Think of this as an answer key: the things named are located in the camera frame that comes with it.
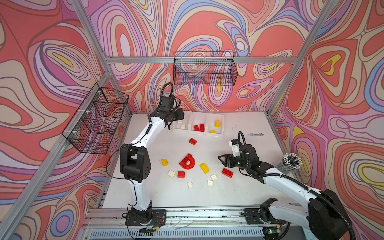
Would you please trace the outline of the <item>cup of pens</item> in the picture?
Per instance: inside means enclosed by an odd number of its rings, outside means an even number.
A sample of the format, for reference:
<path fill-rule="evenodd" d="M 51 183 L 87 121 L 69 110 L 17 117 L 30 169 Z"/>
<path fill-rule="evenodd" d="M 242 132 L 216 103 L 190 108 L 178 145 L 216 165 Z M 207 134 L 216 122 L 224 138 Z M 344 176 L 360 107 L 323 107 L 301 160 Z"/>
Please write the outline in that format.
<path fill-rule="evenodd" d="M 297 154 L 286 153 L 275 168 L 284 175 L 289 175 L 298 170 L 302 164 L 303 160 Z"/>

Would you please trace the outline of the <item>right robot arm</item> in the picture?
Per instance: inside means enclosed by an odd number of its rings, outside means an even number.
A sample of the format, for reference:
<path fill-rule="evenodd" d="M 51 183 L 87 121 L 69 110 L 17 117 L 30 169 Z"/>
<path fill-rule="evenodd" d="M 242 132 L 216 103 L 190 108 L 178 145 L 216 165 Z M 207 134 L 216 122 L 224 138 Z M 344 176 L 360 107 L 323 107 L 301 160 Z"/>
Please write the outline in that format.
<path fill-rule="evenodd" d="M 353 223 L 335 192 L 309 187 L 262 162 L 256 149 L 245 141 L 233 139 L 229 145 L 232 153 L 218 157 L 224 167 L 238 168 L 242 175 L 273 187 L 297 202 L 292 205 L 269 198 L 260 204 L 256 213 L 245 210 L 248 221 L 264 224 L 285 221 L 310 230 L 319 240 L 339 240 L 345 234 L 349 234 L 351 240 L 357 238 Z"/>

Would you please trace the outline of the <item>small pen on table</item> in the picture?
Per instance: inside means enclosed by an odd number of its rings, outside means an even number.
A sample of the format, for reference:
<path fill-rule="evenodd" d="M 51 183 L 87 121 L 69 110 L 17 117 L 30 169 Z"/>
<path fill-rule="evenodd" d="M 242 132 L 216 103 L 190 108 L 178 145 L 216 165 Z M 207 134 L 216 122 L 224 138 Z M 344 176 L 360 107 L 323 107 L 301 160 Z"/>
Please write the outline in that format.
<path fill-rule="evenodd" d="M 264 134 L 262 134 L 262 133 L 250 133 L 250 134 L 248 134 L 248 136 L 264 136 Z"/>

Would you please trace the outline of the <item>right white plastic bin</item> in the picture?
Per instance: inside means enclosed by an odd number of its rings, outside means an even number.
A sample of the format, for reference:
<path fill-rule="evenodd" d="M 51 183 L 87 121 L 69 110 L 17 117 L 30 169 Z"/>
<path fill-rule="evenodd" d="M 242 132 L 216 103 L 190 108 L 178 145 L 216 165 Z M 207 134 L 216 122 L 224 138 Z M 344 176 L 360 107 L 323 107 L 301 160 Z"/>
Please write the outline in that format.
<path fill-rule="evenodd" d="M 215 127 L 215 121 L 220 121 L 221 126 L 219 128 Z M 216 134 L 210 133 L 210 131 L 215 130 Z M 224 134 L 224 115 L 220 114 L 208 114 L 207 126 L 206 126 L 207 136 L 222 138 Z"/>

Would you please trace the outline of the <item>left white plastic bin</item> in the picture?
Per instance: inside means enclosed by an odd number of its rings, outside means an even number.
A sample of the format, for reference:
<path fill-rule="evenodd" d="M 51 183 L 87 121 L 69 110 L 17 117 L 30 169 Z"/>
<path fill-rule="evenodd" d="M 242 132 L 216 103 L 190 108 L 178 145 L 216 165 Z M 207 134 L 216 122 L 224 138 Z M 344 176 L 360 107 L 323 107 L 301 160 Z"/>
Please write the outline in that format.
<path fill-rule="evenodd" d="M 190 130 L 190 116 L 191 112 L 185 112 L 183 120 L 178 120 L 172 123 L 172 131 L 179 134 L 188 134 Z"/>

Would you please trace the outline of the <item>red arch lego piece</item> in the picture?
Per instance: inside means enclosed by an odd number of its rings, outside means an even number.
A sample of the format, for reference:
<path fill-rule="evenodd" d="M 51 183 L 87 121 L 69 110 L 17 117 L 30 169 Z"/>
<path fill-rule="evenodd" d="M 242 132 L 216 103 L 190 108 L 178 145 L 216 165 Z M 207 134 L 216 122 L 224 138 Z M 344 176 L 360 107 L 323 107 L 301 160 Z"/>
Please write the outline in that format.
<path fill-rule="evenodd" d="M 187 154 L 183 160 L 179 162 L 179 165 L 185 169 L 185 170 L 190 170 L 195 166 L 196 162 L 195 159 L 191 154 Z"/>

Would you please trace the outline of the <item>middle white plastic bin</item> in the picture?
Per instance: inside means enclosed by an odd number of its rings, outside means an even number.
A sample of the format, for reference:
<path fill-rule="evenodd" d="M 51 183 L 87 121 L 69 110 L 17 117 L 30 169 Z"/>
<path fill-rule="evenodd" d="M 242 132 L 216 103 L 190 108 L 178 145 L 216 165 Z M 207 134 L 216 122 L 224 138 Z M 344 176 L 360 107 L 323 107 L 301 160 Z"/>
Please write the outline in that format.
<path fill-rule="evenodd" d="M 202 113 L 202 112 L 191 112 L 189 124 L 190 124 L 190 134 L 192 135 L 199 135 L 204 136 L 206 134 L 206 126 L 207 126 L 207 118 L 208 113 Z M 204 132 L 197 132 L 194 130 L 194 125 L 204 124 L 205 125 L 205 131 Z"/>

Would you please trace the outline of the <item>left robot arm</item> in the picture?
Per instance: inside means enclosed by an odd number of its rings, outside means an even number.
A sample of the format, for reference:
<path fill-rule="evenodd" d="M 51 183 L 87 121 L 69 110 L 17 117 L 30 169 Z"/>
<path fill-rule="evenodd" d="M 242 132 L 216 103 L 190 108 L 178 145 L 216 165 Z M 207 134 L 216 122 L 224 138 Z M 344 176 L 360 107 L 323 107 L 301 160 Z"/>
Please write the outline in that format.
<path fill-rule="evenodd" d="M 146 224 L 153 217 L 152 200 L 144 184 L 151 171 L 149 147 L 173 122 L 183 120 L 185 113 L 181 102 L 173 94 L 173 83 L 166 83 L 161 89 L 158 106 L 148 115 L 148 123 L 141 133 L 129 144 L 120 148 L 120 173 L 129 181 L 135 202 L 129 207 L 127 217 Z"/>

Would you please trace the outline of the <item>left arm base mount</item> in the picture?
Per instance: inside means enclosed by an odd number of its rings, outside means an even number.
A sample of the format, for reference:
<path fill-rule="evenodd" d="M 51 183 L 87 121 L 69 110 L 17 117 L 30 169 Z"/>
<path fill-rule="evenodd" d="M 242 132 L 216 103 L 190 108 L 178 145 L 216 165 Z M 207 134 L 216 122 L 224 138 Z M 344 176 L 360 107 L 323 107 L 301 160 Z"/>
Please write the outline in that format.
<path fill-rule="evenodd" d="M 122 214 L 125 226 L 132 239 L 138 237 L 152 237 L 166 223 L 167 210 L 137 211 L 128 210 Z"/>

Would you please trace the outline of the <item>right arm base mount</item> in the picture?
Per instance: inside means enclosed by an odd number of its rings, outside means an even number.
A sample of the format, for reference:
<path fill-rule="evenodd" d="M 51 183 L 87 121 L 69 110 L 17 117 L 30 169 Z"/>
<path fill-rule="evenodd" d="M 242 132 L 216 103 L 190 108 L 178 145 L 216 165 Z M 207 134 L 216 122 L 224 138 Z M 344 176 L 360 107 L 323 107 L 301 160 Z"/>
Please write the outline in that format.
<path fill-rule="evenodd" d="M 245 217 L 248 225 L 267 225 L 262 227 L 264 240 L 282 240 L 290 229 L 290 224 L 283 229 L 286 221 L 277 220 L 259 208 L 244 209 L 240 214 Z"/>

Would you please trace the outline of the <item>white plastic bin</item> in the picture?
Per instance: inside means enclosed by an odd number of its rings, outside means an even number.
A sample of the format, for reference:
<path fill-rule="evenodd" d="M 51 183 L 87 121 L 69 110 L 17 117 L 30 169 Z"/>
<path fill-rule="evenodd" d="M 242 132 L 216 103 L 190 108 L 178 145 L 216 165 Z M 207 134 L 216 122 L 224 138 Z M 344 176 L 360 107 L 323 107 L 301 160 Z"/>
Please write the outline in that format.
<path fill-rule="evenodd" d="M 220 121 L 221 126 L 219 128 L 215 127 L 215 121 Z M 210 133 L 210 131 L 215 130 L 216 134 Z M 224 115 L 220 114 L 208 114 L 207 126 L 206 126 L 207 136 L 222 138 L 224 134 Z"/>
<path fill-rule="evenodd" d="M 192 135 L 199 135 L 204 136 L 206 134 L 206 126 L 207 126 L 207 118 L 208 113 L 202 113 L 202 112 L 191 112 L 189 124 L 190 124 L 190 134 Z M 194 130 L 194 125 L 204 124 L 205 125 L 205 131 L 204 132 L 197 132 Z"/>
<path fill-rule="evenodd" d="M 172 123 L 172 131 L 179 134 L 188 134 L 190 130 L 190 116 L 191 112 L 185 112 L 183 120 L 178 120 Z"/>

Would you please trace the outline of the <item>red square lego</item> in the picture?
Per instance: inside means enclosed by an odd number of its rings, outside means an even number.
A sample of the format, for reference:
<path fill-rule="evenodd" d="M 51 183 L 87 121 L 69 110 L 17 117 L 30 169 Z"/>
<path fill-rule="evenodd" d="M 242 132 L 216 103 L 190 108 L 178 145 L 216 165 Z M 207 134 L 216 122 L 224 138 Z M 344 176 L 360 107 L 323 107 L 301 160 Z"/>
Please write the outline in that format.
<path fill-rule="evenodd" d="M 186 173 L 184 171 L 178 171 L 178 179 L 184 179 L 186 177 Z"/>

